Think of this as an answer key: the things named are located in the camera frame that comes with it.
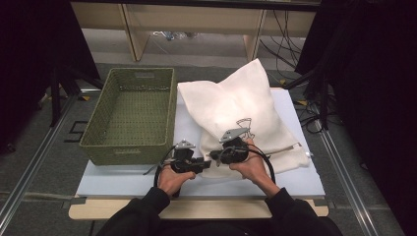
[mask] hand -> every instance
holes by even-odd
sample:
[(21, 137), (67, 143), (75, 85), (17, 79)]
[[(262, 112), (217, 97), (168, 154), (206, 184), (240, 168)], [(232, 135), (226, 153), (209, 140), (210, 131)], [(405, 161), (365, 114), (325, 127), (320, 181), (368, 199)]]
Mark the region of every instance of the hand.
[(178, 192), (181, 186), (189, 179), (195, 179), (196, 173), (190, 171), (186, 173), (176, 173), (170, 165), (163, 166), (159, 174), (158, 188), (163, 190), (169, 197)]
[[(257, 150), (254, 147), (254, 141), (252, 139), (246, 140), (249, 149)], [(242, 174), (242, 177), (249, 179), (252, 183), (256, 184), (268, 198), (272, 198), (279, 192), (279, 188), (272, 182), (267, 175), (267, 171), (264, 166), (264, 160), (256, 153), (250, 152), (248, 158), (244, 162), (231, 163), (229, 165), (231, 170), (237, 170)]]

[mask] green basket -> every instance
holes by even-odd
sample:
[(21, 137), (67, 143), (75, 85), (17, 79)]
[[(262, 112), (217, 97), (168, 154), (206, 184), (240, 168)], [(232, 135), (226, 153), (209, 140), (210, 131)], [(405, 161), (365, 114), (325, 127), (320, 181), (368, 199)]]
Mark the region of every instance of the green basket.
[(174, 69), (112, 69), (80, 146), (95, 165), (156, 164), (173, 145)]

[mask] black sleeve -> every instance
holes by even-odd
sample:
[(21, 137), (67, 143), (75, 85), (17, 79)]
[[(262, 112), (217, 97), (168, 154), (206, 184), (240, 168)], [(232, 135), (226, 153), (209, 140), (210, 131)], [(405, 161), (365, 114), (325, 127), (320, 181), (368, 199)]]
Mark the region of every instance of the black sleeve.
[(274, 235), (342, 235), (330, 218), (317, 216), (307, 202), (293, 200), (285, 188), (266, 203)]
[(117, 211), (97, 233), (97, 236), (150, 235), (157, 230), (159, 214), (169, 205), (169, 197), (152, 187), (141, 199), (132, 199)]

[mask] black cloth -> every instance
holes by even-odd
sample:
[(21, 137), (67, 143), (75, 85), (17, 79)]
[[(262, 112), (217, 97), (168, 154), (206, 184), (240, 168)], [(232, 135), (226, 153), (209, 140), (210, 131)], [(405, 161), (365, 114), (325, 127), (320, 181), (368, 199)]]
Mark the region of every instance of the black cloth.
[(269, 220), (271, 230), (254, 232), (244, 226), (228, 221), (210, 221), (190, 227), (160, 227), (159, 214), (168, 207), (169, 197), (162, 190), (152, 187), (141, 199), (132, 199), (125, 207), (116, 212), (100, 229), (97, 236), (188, 236), (188, 235), (342, 235), (328, 217), (317, 216), (310, 205), (301, 200), (293, 200), (282, 188), (272, 199), (266, 200), (272, 214)]

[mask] white fabric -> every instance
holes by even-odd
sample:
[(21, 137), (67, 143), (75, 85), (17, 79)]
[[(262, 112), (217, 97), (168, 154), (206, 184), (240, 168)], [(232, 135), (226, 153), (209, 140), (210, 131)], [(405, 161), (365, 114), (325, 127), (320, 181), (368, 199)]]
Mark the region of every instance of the white fabric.
[[(264, 153), (271, 154), (270, 162), (275, 173), (300, 166), (308, 166), (306, 152), (282, 123), (274, 109), (268, 77), (261, 62), (256, 59), (237, 70), (224, 81), (179, 83), (187, 109), (202, 129), (200, 150), (209, 159), (211, 150), (222, 149), (218, 140), (224, 132), (250, 125), (255, 145)], [(238, 177), (228, 165), (217, 167), (215, 162), (206, 169), (204, 177)]]

